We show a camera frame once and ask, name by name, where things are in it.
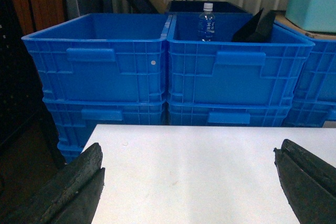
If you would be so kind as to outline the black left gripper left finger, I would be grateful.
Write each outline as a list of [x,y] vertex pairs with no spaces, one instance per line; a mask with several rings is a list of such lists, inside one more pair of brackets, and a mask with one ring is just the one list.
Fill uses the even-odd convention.
[[92,223],[104,187],[98,143],[83,151],[1,223]]

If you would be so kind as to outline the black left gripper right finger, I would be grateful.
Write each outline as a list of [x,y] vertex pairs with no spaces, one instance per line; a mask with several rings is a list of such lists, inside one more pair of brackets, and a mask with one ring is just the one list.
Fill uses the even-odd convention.
[[285,139],[275,166],[287,201],[300,223],[335,223],[335,167]]

